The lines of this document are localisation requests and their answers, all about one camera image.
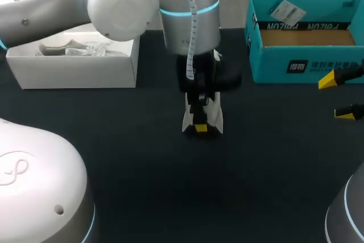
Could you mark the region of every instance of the black tabletop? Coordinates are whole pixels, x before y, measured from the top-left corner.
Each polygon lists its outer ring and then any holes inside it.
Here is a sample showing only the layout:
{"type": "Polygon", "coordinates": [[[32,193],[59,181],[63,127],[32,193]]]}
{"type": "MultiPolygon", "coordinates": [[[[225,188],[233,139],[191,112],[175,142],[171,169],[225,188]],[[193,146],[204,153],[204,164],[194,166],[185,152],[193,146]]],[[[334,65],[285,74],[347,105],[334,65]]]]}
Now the black tabletop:
{"type": "Polygon", "coordinates": [[[101,242],[324,243],[328,206],[364,160],[364,123],[333,109],[363,87],[256,85],[243,30],[220,52],[243,63],[222,95],[224,135],[181,133],[184,96],[163,34],[142,36],[138,88],[21,90],[2,56],[0,117],[59,134],[83,157],[101,242]]]}

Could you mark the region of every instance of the open white box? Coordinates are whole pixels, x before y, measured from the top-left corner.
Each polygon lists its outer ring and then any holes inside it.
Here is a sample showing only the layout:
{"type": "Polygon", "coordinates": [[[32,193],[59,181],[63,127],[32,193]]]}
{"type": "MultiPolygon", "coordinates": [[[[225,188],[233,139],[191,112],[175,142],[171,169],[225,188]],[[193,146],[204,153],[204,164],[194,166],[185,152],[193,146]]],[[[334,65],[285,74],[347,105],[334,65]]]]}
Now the open white box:
{"type": "Polygon", "coordinates": [[[8,50],[7,62],[23,89],[133,88],[137,81],[139,42],[115,42],[102,36],[92,24],[8,50]],[[113,42],[109,50],[125,56],[37,56],[39,45],[61,47],[79,43],[113,42]]]}

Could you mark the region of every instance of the open cardboard box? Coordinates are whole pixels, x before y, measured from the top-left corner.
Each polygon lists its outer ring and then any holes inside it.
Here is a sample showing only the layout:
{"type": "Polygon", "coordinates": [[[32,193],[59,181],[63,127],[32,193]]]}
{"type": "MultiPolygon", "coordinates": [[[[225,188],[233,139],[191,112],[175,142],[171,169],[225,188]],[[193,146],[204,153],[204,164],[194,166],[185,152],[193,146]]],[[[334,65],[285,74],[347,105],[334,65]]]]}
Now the open cardboard box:
{"type": "Polygon", "coordinates": [[[272,17],[282,1],[249,3],[245,38],[256,83],[318,83],[335,68],[362,64],[363,0],[286,0],[307,12],[294,26],[272,17]]]}

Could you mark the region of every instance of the yellow and black clamp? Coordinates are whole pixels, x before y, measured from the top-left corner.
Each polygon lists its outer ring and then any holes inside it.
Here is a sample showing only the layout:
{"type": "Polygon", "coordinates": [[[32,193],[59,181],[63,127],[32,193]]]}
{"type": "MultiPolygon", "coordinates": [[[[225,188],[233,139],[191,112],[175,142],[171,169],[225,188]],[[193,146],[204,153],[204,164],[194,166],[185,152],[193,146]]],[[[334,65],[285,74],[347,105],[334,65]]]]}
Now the yellow and black clamp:
{"type": "Polygon", "coordinates": [[[335,109],[335,118],[361,120],[364,117],[364,105],[350,105],[345,108],[335,109]]]}
{"type": "MultiPolygon", "coordinates": [[[[318,88],[330,88],[343,85],[346,81],[362,77],[364,66],[359,65],[345,69],[334,69],[318,82],[318,88]]],[[[364,105],[350,105],[335,110],[335,118],[361,120],[364,117],[364,105]]]]}
{"type": "Polygon", "coordinates": [[[318,88],[323,89],[344,85],[346,81],[362,77],[363,75],[364,67],[362,65],[344,69],[334,69],[318,82],[318,88]]]}

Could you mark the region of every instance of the glowing blue ring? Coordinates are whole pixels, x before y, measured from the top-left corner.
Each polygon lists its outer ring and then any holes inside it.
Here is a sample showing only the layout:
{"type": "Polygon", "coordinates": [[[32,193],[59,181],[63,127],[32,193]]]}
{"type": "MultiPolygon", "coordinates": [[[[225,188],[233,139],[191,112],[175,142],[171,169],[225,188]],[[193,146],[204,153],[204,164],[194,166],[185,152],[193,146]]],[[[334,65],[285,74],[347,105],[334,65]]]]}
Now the glowing blue ring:
{"type": "Polygon", "coordinates": [[[86,242],[86,240],[87,240],[87,238],[89,237],[90,232],[91,232],[92,227],[93,227],[93,224],[94,224],[94,222],[95,222],[95,215],[96,215],[96,205],[95,205],[95,204],[93,204],[93,218],[92,218],[92,222],[91,222],[91,225],[90,225],[89,231],[87,232],[87,234],[86,234],[85,238],[82,240],[82,242],[81,242],[81,243],[85,243],[85,242],[86,242]]]}
{"type": "Polygon", "coordinates": [[[351,178],[349,179],[348,183],[346,184],[345,186],[345,192],[344,192],[344,204],[345,204],[345,211],[346,211],[346,214],[348,215],[348,219],[353,227],[353,229],[356,231],[357,235],[360,237],[360,239],[362,241],[364,241],[364,236],[361,234],[361,232],[359,231],[358,227],[355,225],[350,213],[349,213],[349,208],[348,208],[348,201],[347,201],[347,198],[346,198],[346,195],[347,195],[347,190],[348,190],[348,185],[349,185],[349,182],[351,180],[351,178]]]}
{"type": "MultiPolygon", "coordinates": [[[[213,9],[215,9],[219,4],[220,4],[220,0],[218,0],[214,5],[211,5],[210,7],[204,8],[202,10],[198,10],[197,14],[208,13],[209,11],[212,11],[213,9]]],[[[173,12],[173,11],[166,11],[163,9],[160,9],[160,12],[162,14],[169,15],[171,17],[190,17],[192,15],[191,12],[178,13],[178,12],[173,12]]]]}
{"type": "Polygon", "coordinates": [[[7,51],[7,47],[4,45],[1,39],[0,39],[0,47],[2,47],[5,51],[7,51]]]}

